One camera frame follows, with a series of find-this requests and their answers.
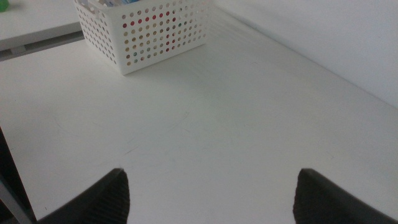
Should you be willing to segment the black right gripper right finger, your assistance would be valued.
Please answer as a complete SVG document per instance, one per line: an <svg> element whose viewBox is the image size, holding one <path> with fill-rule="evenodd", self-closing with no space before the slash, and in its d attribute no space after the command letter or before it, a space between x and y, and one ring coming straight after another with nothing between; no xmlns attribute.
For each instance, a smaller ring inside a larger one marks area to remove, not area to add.
<svg viewBox="0 0 398 224"><path fill-rule="evenodd" d="M397 224L397 220L350 194L321 173L301 169L295 189L296 223Z"/></svg>

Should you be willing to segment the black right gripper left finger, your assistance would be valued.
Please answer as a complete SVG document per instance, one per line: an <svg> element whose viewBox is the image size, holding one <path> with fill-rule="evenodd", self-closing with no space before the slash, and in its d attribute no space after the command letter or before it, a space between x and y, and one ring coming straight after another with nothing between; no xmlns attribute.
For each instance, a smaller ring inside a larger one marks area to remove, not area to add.
<svg viewBox="0 0 398 224"><path fill-rule="evenodd" d="M129 209L127 174L123 169L113 169L83 193L38 222L126 224Z"/></svg>

